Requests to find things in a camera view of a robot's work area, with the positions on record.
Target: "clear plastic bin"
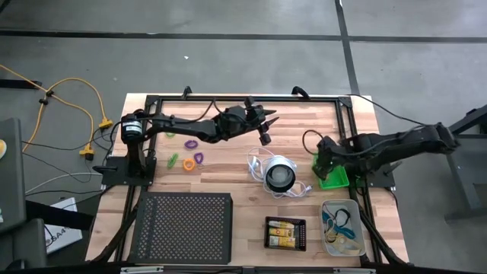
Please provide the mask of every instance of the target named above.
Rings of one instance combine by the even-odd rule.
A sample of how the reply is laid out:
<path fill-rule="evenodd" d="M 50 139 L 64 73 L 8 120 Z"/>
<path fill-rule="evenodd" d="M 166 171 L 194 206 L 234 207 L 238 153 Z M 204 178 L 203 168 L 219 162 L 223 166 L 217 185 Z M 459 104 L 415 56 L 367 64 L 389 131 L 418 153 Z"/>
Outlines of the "clear plastic bin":
<path fill-rule="evenodd" d="M 347 255 L 340 253 L 338 250 L 335 249 L 331 244 L 328 244 L 325 241 L 325 223 L 323 223 L 323 218 L 321 212 L 323 211 L 323 207 L 326 205 L 328 210 L 335 214 L 336 211 L 339 209 L 346 209 L 350 213 L 350 219 L 345 228 L 350 228 L 355 233 L 355 239 L 358 244 L 362 246 L 360 253 L 358 255 Z M 361 221 L 360 221 L 360 212 L 358 210 L 358 205 L 354 200 L 351 199 L 340 199 L 340 200 L 327 200 L 321 204 L 320 213 L 319 213 L 320 223 L 321 223 L 321 243 L 323 245 L 323 249 L 328 251 L 333 256 L 361 256 L 365 254 L 365 242 L 364 242 L 364 234 L 362 232 Z"/>

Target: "green block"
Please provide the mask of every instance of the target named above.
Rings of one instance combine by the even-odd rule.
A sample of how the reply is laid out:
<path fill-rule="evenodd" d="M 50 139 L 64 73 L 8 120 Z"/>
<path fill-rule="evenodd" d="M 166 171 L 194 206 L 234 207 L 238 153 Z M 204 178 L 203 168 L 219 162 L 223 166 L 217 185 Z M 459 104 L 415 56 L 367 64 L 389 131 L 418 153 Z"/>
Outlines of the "green block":
<path fill-rule="evenodd" d="M 315 165 L 316 162 L 317 156 L 314 156 L 313 165 Z M 319 177 L 317 177 L 317 179 L 322 190 L 332 190 L 335 188 L 346 187 L 350 184 L 343 166 L 333 168 L 332 172 L 328 173 L 326 180 L 322 180 Z"/>

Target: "paper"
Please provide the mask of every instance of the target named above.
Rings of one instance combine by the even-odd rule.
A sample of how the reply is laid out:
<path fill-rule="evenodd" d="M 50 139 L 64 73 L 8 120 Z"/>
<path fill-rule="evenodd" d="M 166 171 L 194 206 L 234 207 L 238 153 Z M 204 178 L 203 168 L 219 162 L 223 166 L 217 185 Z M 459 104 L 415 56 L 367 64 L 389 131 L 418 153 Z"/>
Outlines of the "paper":
<path fill-rule="evenodd" d="M 56 207 L 58 209 L 62 209 L 65 206 L 65 210 L 77 212 L 76 204 L 75 204 L 75 198 L 69 198 L 65 199 L 61 202 L 57 202 L 54 205 L 51 205 L 53 207 Z M 69 244 L 72 244 L 76 241 L 79 241 L 83 238 L 83 235 L 81 234 L 81 230 L 79 229 L 72 229 L 72 228 L 64 228 L 60 227 L 57 225 L 46 225 L 47 229 L 51 232 L 53 235 L 53 243 L 51 244 L 51 234 L 49 234 L 49 231 L 44 228 L 44 234 L 46 235 L 46 250 L 47 253 L 50 254 L 60 248 L 63 248 L 65 246 L 68 246 Z"/>

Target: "purple ring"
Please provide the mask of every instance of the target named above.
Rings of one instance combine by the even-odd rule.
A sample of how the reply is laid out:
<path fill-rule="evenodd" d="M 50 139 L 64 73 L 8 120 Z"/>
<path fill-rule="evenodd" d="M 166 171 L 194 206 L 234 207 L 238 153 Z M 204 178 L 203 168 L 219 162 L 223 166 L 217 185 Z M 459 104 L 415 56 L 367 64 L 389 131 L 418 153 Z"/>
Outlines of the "purple ring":
<path fill-rule="evenodd" d="M 203 162 L 204 155 L 202 152 L 198 152 L 194 155 L 194 158 L 197 164 L 201 164 Z"/>
<path fill-rule="evenodd" d="M 188 149 L 194 149 L 198 147 L 198 142 L 195 140 L 189 140 L 184 143 L 184 146 Z"/>

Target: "yellow cable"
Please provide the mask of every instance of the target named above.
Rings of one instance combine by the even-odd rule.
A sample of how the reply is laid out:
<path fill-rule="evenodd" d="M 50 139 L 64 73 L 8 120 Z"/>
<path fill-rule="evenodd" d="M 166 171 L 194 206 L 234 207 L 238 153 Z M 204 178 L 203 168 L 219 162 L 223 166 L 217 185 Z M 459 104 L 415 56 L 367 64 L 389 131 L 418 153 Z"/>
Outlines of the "yellow cable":
<path fill-rule="evenodd" d="M 46 93 L 47 93 L 47 92 L 49 92 L 50 90 L 52 90 L 52 89 L 53 89 L 54 87 L 56 87 L 58 84 L 63 83 L 63 82 L 64 82 L 64 80 L 65 80 L 65 79 L 64 79 L 64 80 L 58 81 L 57 83 L 53 84 L 53 85 L 52 85 L 52 86 L 51 86 L 49 89 L 45 89 L 45 88 L 43 88 L 43 87 L 39 86 L 38 84 L 36 84 L 36 83 L 32 82 L 32 81 L 31 81 L 31 80 L 29 80 L 28 78 L 24 77 L 23 75 L 20 75 L 20 74 L 18 74 L 17 72 L 14 72 L 13 70 L 11 70 L 11 69 L 7 68 L 7 67 L 6 67 L 6 66 L 4 66 L 4 65 L 1 65 L 1 64 L 0 64 L 0 68 L 2 68 L 2 69 L 4 69 L 4 70 L 6 70 L 6 71 L 8 71 L 8 72 L 10 72 L 10 73 L 11 73 L 11 74 L 13 74 L 13 75 L 18 76 L 19 78 L 22 78 L 22 79 L 23 79 L 23 80 L 25 80 L 27 83 L 30 83 L 31 85 L 33 85 L 33 86 L 35 86 L 35 87 L 39 88 L 41 91 L 44 91 L 44 92 L 46 92 Z M 61 99 L 61 98 L 57 97 L 56 95 L 53 95 L 53 97 L 54 97 L 55 99 L 57 99 L 59 102 L 61 102 L 61 103 L 65 104 L 65 105 L 68 105 L 68 106 L 70 106 L 70 107 L 74 107 L 74 108 L 76 108 L 76 109 L 79 109 L 79 110 L 83 111 L 84 113 L 86 113 L 86 114 L 88 115 L 88 117 L 90 118 L 90 121 L 91 121 L 91 134 L 90 134 L 89 143 L 87 144 L 87 146 L 86 146 L 86 148 L 85 148 L 85 149 L 91 149 L 91 142 L 93 141 L 93 132 L 94 132 L 94 122 L 93 122 L 93 117 L 92 117 L 92 115 L 91 115 L 91 114 L 90 114 L 90 113 L 89 113 L 89 112 L 88 112 L 86 109 L 84 109 L 83 107 L 80 107 L 80 106 L 78 106 L 78 105 L 75 105 L 75 104 L 72 104 L 72 103 L 66 102 L 65 100 L 63 100 L 63 99 Z M 37 125 L 36 125 L 36 128 L 34 129 L 34 133 L 33 133 L 33 135 L 30 137 L 29 142 L 31 142 L 31 141 L 33 140 L 33 137 L 36 135 L 37 130 L 38 130 L 38 128 L 39 128 L 39 126 L 38 126 L 38 125 L 39 125 L 39 124 L 37 124 Z"/>
<path fill-rule="evenodd" d="M 33 132 L 32 132 L 32 135 L 30 136 L 30 139 L 29 141 L 27 142 L 27 144 L 25 144 L 24 148 L 22 149 L 22 152 L 25 152 L 27 150 L 27 148 L 29 147 L 29 143 L 32 142 L 32 140 L 36 137 L 36 134 L 37 134 L 37 130 L 39 129 L 39 125 L 40 125 L 40 117 L 42 116 L 42 113 L 43 113 L 43 109 L 44 109 L 44 104 L 41 104 L 40 105 L 40 108 L 39 108 L 39 113 L 37 114 L 37 122 L 36 122 L 36 128 L 33 129 Z"/>
<path fill-rule="evenodd" d="M 101 115 L 103 116 L 104 119 L 107 118 L 105 116 L 105 107 L 103 106 L 103 101 L 101 100 L 100 92 L 98 92 L 98 90 L 95 88 L 95 86 L 93 86 L 92 84 L 90 84 L 90 82 L 88 82 L 84 79 L 73 78 L 73 77 L 65 78 L 65 79 L 62 79 L 61 81 L 58 81 L 57 83 L 53 84 L 53 86 L 51 88 L 49 88 L 49 90 L 53 89 L 55 86 L 57 86 L 63 82 L 66 82 L 66 81 L 80 81 L 82 83 L 85 83 L 88 87 L 90 87 L 97 94 L 98 100 L 100 101 Z"/>

